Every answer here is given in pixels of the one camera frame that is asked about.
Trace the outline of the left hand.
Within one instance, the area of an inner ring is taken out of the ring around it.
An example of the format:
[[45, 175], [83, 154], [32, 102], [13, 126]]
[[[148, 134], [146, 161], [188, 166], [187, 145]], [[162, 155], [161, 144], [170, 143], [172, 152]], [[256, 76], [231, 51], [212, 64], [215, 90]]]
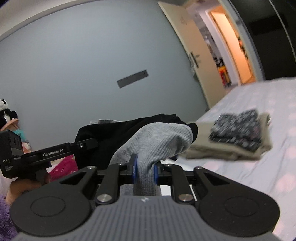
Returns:
[[50, 182], [51, 176], [47, 172], [45, 173], [42, 182], [33, 181], [30, 179], [17, 179], [10, 184], [5, 201], [7, 205], [11, 206], [23, 193], [40, 188], [42, 185], [48, 184]]

